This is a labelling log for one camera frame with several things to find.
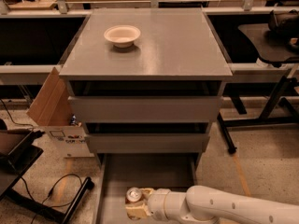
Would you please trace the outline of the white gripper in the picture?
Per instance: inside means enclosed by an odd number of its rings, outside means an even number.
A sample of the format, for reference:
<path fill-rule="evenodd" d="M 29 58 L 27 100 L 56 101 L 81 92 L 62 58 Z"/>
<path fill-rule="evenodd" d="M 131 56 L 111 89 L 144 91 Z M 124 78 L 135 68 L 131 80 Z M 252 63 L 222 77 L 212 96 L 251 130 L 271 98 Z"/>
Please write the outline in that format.
<path fill-rule="evenodd" d="M 125 205 L 127 216 L 131 220 L 152 217 L 157 221 L 174 220 L 186 224 L 189 208 L 186 203 L 186 193 L 171 191 L 170 189 L 143 188 L 142 198 L 145 203 L 128 203 Z"/>

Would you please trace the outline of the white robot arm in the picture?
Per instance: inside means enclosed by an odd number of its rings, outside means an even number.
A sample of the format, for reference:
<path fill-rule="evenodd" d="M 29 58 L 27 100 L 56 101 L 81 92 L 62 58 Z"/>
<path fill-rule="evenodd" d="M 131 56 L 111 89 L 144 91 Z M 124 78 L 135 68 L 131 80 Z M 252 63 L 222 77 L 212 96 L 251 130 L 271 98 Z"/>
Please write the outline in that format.
<path fill-rule="evenodd" d="M 205 186 L 184 192 L 130 188 L 125 209 L 131 219 L 152 217 L 179 224 L 219 224 L 222 218 L 239 224 L 299 224 L 299 206 L 236 195 Z"/>

